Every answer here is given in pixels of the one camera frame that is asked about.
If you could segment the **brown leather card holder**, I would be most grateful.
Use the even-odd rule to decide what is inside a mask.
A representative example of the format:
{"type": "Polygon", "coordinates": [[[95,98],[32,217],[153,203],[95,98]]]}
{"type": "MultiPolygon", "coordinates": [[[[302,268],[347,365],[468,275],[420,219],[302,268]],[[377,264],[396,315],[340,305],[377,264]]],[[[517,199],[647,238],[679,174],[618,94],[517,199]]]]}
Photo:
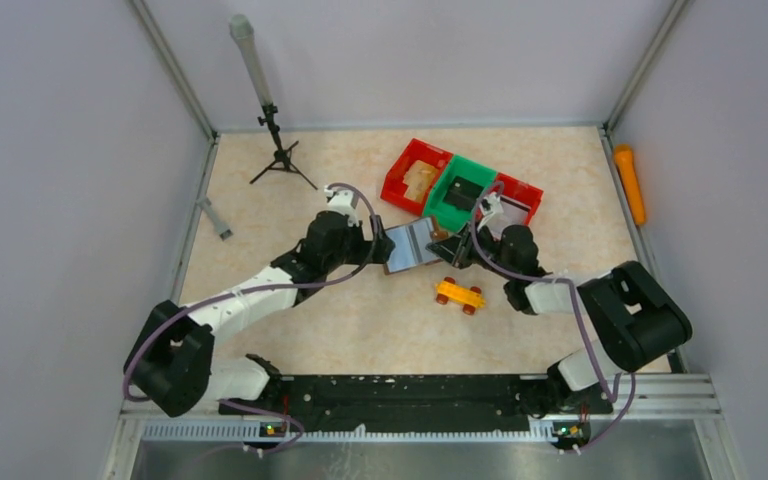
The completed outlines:
{"type": "Polygon", "coordinates": [[[433,216],[389,227],[385,234],[394,243],[394,249],[383,265],[386,275],[441,262],[440,257],[429,250],[428,246],[449,237],[449,232],[433,216]]]}

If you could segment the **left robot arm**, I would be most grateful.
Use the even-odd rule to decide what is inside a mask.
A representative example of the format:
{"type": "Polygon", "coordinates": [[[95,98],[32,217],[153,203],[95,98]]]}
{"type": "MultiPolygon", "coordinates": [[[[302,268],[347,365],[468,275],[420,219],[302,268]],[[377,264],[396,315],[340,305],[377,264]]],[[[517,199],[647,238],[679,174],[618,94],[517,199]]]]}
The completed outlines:
{"type": "Polygon", "coordinates": [[[267,316],[297,307],[326,287],[337,268],[347,281],[370,264],[384,264],[394,249],[378,214],[372,236],[349,215],[317,214],[294,248],[241,284],[188,306],[165,300],[153,307],[123,366],[123,395],[152,402],[166,415],[189,412],[209,392],[214,350],[267,316]]]}

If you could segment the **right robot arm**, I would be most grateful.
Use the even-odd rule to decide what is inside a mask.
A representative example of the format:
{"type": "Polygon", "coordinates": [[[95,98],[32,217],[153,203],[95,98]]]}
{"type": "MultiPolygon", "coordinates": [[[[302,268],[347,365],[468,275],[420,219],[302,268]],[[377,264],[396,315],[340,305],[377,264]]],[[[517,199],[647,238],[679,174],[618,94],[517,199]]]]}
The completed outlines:
{"type": "Polygon", "coordinates": [[[693,335],[687,315],[638,261],[584,282],[553,277],[540,265],[539,247],[525,225],[507,226],[499,238],[486,227],[465,226],[426,248],[457,269],[479,265],[500,275],[517,312],[575,317],[583,347],[547,371],[546,397],[560,412],[574,411],[587,389],[640,370],[693,335]]]}

